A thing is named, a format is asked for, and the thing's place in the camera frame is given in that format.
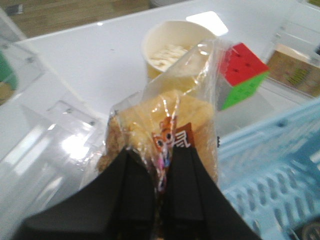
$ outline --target plastic bag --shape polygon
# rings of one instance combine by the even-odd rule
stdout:
[[[163,193],[173,146],[195,147],[217,181],[216,83],[230,46],[220,39],[200,42],[143,91],[115,105],[98,170],[107,168],[124,147],[134,149],[157,192]]]

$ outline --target wooden floor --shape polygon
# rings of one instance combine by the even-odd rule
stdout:
[[[148,0],[0,0],[4,11],[16,4],[23,13],[11,19],[29,38],[149,8]]]

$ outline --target light blue plastic basket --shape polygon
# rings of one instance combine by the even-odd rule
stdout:
[[[219,186],[247,224],[291,240],[320,216],[320,98],[226,136],[219,164]]]

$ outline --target rubik's cube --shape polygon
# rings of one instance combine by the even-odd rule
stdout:
[[[218,108],[227,109],[254,95],[269,74],[269,68],[245,44],[234,45],[222,63],[224,81]]]

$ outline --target paper cup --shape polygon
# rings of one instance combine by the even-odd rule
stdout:
[[[146,61],[149,79],[152,80],[164,72],[151,61],[155,53],[168,45],[190,49],[204,39],[215,38],[210,30],[190,21],[171,20],[156,25],[147,32],[142,41],[142,54]]]

